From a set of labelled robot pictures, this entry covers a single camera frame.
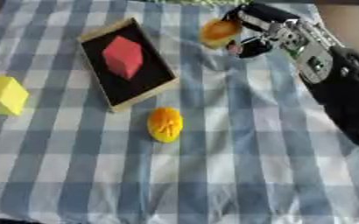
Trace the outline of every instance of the blue checkered tablecloth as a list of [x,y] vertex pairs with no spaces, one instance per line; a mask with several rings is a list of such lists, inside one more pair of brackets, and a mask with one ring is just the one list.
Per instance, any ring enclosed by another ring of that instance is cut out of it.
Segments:
[[[312,5],[277,5],[318,20]],[[31,93],[0,115],[0,217],[44,223],[359,223],[359,148],[328,120],[285,55],[235,59],[197,41],[205,8],[106,0],[9,0],[0,74]],[[134,17],[180,84],[107,111],[75,41]],[[184,116],[152,141],[158,106]]]

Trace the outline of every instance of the yellow sponge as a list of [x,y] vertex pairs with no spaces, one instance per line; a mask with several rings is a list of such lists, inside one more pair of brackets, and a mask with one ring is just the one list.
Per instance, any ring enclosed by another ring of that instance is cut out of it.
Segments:
[[28,92],[12,77],[0,76],[0,115],[20,115]]
[[148,118],[148,131],[162,143],[174,141],[182,131],[182,116],[173,108],[156,108]]

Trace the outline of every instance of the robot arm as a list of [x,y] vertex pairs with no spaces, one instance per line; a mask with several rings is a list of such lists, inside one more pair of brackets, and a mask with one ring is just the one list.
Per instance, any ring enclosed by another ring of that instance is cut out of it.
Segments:
[[359,145],[359,53],[345,47],[321,24],[262,3],[244,3],[222,20],[240,21],[260,35],[242,41],[240,58],[255,57],[273,48],[284,50],[299,70],[313,98],[343,133]]

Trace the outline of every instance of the wooden box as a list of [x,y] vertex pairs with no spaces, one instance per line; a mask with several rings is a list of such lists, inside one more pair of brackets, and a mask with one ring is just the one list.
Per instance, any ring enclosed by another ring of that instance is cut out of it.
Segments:
[[[143,65],[131,80],[110,72],[102,56],[103,49],[118,35],[142,46]],[[114,112],[157,95],[178,82],[134,18],[82,34],[78,41]]]

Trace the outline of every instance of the orange object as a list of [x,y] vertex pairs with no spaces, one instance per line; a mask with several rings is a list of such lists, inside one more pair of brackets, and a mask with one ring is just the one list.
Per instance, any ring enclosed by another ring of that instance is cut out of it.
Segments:
[[201,28],[199,40],[205,46],[215,49],[228,44],[241,30],[242,26],[238,22],[214,18]]
[[156,140],[170,143],[182,131],[182,116],[173,108],[156,108],[148,117],[147,127]]

